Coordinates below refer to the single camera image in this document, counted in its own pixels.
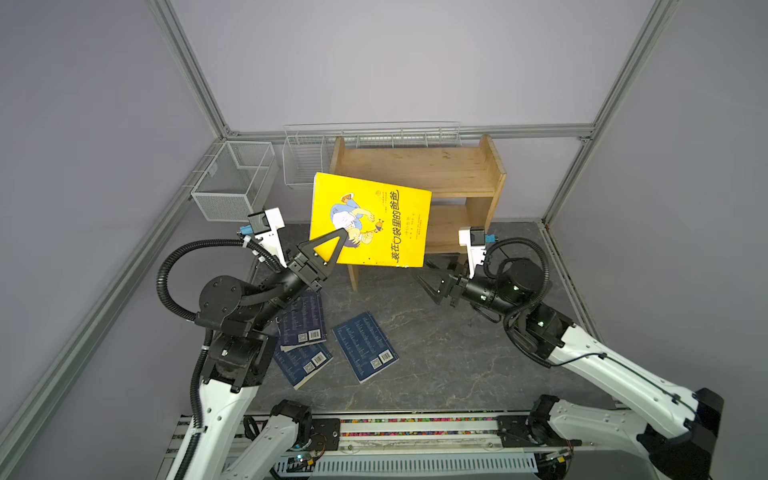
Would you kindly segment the yellow book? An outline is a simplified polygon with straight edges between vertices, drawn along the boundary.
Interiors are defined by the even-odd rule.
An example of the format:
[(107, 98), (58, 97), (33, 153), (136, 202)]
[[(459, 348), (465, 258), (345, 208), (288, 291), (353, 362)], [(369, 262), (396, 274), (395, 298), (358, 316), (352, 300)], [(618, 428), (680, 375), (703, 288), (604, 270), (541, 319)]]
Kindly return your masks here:
[(318, 173), (309, 239), (345, 228), (348, 241), (338, 263), (420, 268), (431, 204), (428, 190)]

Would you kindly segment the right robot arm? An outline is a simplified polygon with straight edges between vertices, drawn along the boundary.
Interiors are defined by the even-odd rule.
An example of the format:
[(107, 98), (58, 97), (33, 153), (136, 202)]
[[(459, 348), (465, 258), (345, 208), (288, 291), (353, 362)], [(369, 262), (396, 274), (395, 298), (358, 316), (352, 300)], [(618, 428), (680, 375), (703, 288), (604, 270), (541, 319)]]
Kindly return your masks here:
[(544, 301), (550, 262), (536, 242), (516, 237), (476, 246), (465, 274), (426, 260), (414, 277), (435, 304), (464, 301), (502, 326), (512, 345), (546, 369), (565, 369), (598, 387), (623, 410), (583, 407), (541, 395), (525, 420), (531, 443), (561, 447), (562, 460), (539, 463), (562, 479), (577, 444), (633, 454), (664, 479), (708, 479), (717, 444), (723, 398), (663, 379), (623, 357)]

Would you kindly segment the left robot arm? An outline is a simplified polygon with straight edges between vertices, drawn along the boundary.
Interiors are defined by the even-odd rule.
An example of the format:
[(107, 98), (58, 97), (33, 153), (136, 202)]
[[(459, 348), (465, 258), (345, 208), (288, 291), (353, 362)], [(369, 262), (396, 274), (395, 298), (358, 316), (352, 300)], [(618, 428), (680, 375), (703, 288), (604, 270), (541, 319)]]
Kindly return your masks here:
[[(190, 382), (192, 421), (168, 478), (262, 479), (288, 451), (311, 445), (310, 408), (283, 400), (272, 408), (245, 451), (232, 464), (226, 462), (235, 432), (257, 396), (277, 348), (277, 337), (265, 331), (267, 324), (305, 291), (322, 288), (347, 239), (347, 231), (337, 229), (306, 241), (286, 264), (248, 236), (198, 240), (177, 248), (162, 262), (156, 276), (161, 303), (205, 331)], [(257, 253), (272, 273), (259, 285), (217, 276), (202, 289), (197, 311), (188, 310), (170, 294), (171, 270), (183, 256), (214, 247), (241, 247)]]

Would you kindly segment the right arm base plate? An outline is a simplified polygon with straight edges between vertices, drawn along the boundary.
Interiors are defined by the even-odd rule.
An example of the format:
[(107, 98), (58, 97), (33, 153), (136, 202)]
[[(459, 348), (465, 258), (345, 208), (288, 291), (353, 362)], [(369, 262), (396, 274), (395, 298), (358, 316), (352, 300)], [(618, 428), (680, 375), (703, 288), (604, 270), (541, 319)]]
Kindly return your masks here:
[(556, 433), (546, 421), (530, 420), (527, 415), (500, 415), (496, 418), (497, 435), (504, 448), (513, 447), (577, 447), (579, 439), (566, 439)]

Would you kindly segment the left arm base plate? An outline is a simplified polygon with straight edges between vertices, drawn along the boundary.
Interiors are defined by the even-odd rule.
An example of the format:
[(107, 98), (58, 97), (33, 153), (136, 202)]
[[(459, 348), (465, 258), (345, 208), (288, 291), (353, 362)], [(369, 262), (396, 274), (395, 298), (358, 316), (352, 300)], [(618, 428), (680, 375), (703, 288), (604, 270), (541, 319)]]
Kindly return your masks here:
[(290, 451), (337, 451), (341, 440), (341, 421), (337, 417), (313, 418), (309, 427), (299, 428), (298, 439)]

